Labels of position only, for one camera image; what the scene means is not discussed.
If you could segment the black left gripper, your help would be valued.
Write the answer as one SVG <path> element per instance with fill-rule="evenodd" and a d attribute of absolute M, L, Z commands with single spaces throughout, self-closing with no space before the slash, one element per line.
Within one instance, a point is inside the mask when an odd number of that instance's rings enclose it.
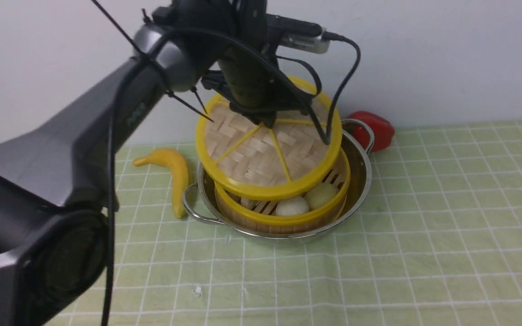
<path fill-rule="evenodd" d="M 223 34 L 227 49 L 219 72 L 208 72 L 202 84 L 230 101 L 230 109 L 254 124 L 271 128 L 279 113 L 297 111 L 311 120 L 314 94 L 294 86 L 278 66 L 277 50 L 269 51 L 267 1 L 203 0 L 208 30 Z"/>

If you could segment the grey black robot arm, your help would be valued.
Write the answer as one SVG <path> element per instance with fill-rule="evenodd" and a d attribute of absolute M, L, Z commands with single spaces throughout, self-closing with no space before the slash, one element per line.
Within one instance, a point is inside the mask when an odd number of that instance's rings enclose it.
<path fill-rule="evenodd" d="M 274 52 L 323 27 L 268 14 L 265 0 L 174 0 L 144 16 L 132 56 L 39 128 L 0 143 L 0 326 L 43 326 L 114 274 L 115 154 L 163 96 L 198 82 L 268 122 L 311 119 Z"/>

